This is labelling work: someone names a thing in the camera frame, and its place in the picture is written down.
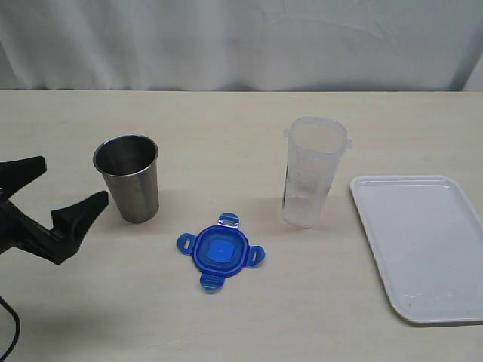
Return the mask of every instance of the white curtain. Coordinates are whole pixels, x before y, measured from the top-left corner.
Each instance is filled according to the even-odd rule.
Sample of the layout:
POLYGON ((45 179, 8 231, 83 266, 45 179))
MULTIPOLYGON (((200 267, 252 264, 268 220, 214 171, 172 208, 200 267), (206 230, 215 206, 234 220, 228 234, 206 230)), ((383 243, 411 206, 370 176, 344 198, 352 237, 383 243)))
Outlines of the white curtain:
POLYGON ((482 24, 483 0, 0 0, 0 87, 461 90, 482 24))

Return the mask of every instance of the blue lid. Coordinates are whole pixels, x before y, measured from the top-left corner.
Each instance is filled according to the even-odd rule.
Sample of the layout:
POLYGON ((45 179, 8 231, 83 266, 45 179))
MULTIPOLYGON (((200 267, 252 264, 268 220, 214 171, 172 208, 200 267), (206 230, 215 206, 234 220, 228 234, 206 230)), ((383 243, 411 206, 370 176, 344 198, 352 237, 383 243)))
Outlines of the blue lid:
POLYGON ((220 288, 225 278, 237 274, 245 266, 254 267, 265 259, 262 247, 250 247, 248 239, 238 227, 234 213, 223 213, 218 224, 199 233, 182 234, 178 249, 191 255, 196 268, 202 273, 200 282, 208 291, 220 288))

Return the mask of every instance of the clear plastic cup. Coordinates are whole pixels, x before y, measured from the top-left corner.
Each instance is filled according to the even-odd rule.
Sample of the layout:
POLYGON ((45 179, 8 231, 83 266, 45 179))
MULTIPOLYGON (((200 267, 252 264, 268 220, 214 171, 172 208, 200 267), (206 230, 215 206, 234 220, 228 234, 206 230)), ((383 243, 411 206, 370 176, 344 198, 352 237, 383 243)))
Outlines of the clear plastic cup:
POLYGON ((303 117, 285 130, 288 162, 283 218, 310 228, 319 220, 337 165, 347 147, 346 129, 326 118, 303 117))

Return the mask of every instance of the metal cup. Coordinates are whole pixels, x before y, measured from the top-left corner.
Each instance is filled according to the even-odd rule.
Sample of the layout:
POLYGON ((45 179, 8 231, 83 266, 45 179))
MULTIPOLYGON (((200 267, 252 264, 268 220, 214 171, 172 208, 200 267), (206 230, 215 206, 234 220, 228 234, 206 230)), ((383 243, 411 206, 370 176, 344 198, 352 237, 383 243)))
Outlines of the metal cup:
POLYGON ((157 158, 154 141, 136 134, 107 140, 94 153, 94 166, 128 222, 145 222, 158 212, 157 158))

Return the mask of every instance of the table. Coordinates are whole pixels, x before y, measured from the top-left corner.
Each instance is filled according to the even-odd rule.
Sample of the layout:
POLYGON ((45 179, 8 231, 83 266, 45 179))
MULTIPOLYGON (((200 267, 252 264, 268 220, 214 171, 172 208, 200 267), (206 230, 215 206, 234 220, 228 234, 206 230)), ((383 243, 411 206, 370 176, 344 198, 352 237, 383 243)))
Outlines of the table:
MULTIPOLYGON (((14 197, 49 210, 105 189, 98 144, 144 133, 159 145, 161 209, 130 225, 113 202, 57 267, 0 256, 0 294, 19 312, 10 361, 477 361, 483 326, 412 327, 389 307, 350 193, 361 174, 445 174, 483 213, 483 94, 0 91, 3 161, 43 155, 48 172, 14 197), (319 225, 281 220, 283 130, 303 115, 353 139, 319 225), (207 295, 175 246, 231 211, 267 254, 207 295)), ((0 348, 13 324, 0 311, 0 348)))

